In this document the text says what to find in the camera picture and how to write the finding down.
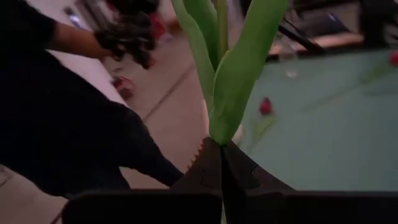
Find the red tulip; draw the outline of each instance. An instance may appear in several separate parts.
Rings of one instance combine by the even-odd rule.
[[[390,64],[393,66],[398,66],[398,51],[392,53],[390,57]]]
[[[265,97],[260,105],[260,114],[267,115],[272,113],[272,103],[268,97]]]

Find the black clothing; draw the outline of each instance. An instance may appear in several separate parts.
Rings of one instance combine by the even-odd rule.
[[[168,186],[183,175],[135,112],[109,101],[45,50],[53,19],[25,1],[6,0],[2,8],[0,164],[51,195],[115,188],[98,174],[120,175],[119,166]]]

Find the light green table surface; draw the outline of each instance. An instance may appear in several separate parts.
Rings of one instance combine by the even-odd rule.
[[[268,63],[253,89],[241,149],[297,190],[398,190],[398,70],[312,109],[389,64],[391,50]],[[253,124],[268,96],[277,121],[257,143]]]

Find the red object on floor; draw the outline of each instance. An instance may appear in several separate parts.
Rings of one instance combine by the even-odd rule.
[[[112,84],[124,100],[128,100],[134,96],[136,85],[130,79],[126,77],[116,77]]]
[[[166,29],[163,26],[163,23],[156,12],[152,13],[149,17],[150,21],[152,22],[152,25],[154,26],[154,33],[153,33],[154,38],[155,40],[159,40],[163,35],[166,34]]]
[[[395,51],[390,56],[390,64],[393,66],[398,66],[398,51]]]

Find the tulip leaf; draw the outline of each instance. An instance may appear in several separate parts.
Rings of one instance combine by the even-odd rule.
[[[183,0],[187,13],[198,24],[205,38],[208,55],[214,71],[217,70],[221,57],[218,55],[217,15],[210,0]]]
[[[228,50],[228,5],[226,0],[217,0],[218,48],[220,59]]]
[[[218,66],[210,136],[220,145],[228,143],[240,125],[288,3],[289,0],[252,0],[237,44]]]
[[[216,28],[211,28],[216,27],[216,22],[213,21],[214,8],[208,0],[172,0],[172,4],[178,21],[188,37],[208,111],[212,111],[215,68],[218,66],[218,38],[216,37],[218,32]]]

